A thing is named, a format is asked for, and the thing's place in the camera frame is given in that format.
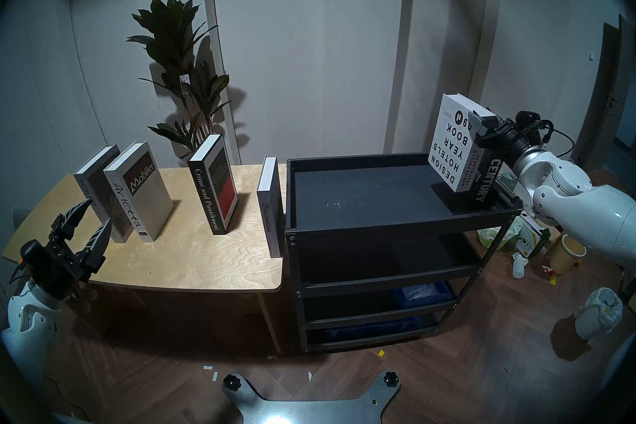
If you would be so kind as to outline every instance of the black knob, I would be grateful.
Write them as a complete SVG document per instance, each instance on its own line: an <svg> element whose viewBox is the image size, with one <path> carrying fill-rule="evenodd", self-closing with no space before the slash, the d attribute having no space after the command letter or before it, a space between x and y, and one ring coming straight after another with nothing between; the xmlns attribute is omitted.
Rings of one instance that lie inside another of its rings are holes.
<svg viewBox="0 0 636 424"><path fill-rule="evenodd" d="M240 388L240 379L238 379L233 374L228 374L223 379L223 384L224 384L225 388L227 388L228 390L237 391Z"/></svg>
<svg viewBox="0 0 636 424"><path fill-rule="evenodd" d="M398 385L399 378L393 371L389 371L384 375L384 382L389 388L395 388Z"/></svg>

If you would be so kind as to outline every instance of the potted plant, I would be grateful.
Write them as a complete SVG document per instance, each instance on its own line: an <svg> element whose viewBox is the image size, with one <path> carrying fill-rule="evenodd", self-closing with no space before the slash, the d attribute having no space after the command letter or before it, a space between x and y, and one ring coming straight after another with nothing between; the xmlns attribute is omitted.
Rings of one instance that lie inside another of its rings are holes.
<svg viewBox="0 0 636 424"><path fill-rule="evenodd" d="M203 22L192 32L192 21L199 9L193 6L192 0L185 3L168 0L152 0L150 10L139 10L139 15L132 14L141 27L152 36L130 36L126 42L138 42L154 61L165 70L161 74L163 84L152 82L172 92L183 104L188 113L188 120L174 121L174 127L167 123L157 123L156 127L148 126L157 135L181 144L188 152L181 156L187 158L194 153L210 135L214 114L231 101L218 104L220 94L230 82L229 75L211 74L206 62L195 66L193 48L205 34L218 25L207 29L203 34L199 30Z"/></svg>

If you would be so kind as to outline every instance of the black book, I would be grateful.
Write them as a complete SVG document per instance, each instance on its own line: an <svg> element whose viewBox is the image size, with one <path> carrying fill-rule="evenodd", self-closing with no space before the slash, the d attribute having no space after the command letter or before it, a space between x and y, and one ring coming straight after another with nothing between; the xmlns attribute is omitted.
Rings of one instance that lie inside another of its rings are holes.
<svg viewBox="0 0 636 424"><path fill-rule="evenodd" d="M188 162L212 234L226 234L239 197L222 135L210 135Z"/></svg>

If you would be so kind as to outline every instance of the white book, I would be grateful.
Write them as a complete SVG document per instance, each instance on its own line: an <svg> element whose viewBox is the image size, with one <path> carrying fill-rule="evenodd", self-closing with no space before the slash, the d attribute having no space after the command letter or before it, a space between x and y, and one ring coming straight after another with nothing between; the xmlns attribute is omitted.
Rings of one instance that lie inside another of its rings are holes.
<svg viewBox="0 0 636 424"><path fill-rule="evenodd" d="M437 116L429 161L455 192L471 188L484 149L475 144L481 120L495 116L488 109L461 94L444 94Z"/></svg>
<svg viewBox="0 0 636 424"><path fill-rule="evenodd" d="M156 240L174 205L148 142L134 142L104 174L141 240Z"/></svg>
<svg viewBox="0 0 636 424"><path fill-rule="evenodd" d="M106 146L91 157L73 176L84 196L90 199L97 218L104 222L112 217L111 237L116 243L125 243L132 232L126 212L115 196L104 169L119 156L117 145Z"/></svg>
<svg viewBox="0 0 636 424"><path fill-rule="evenodd" d="M271 258L281 258L285 242L285 215L282 209L278 158L265 157L256 190Z"/></svg>

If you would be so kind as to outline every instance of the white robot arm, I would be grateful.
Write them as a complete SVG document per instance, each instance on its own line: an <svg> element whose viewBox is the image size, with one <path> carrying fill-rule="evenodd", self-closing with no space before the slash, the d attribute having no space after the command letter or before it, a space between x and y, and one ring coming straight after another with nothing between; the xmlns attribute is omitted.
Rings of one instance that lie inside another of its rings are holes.
<svg viewBox="0 0 636 424"><path fill-rule="evenodd" d="M590 250L636 271L636 201L609 185L592 186L579 166L539 147L528 149L513 172L532 209Z"/></svg>

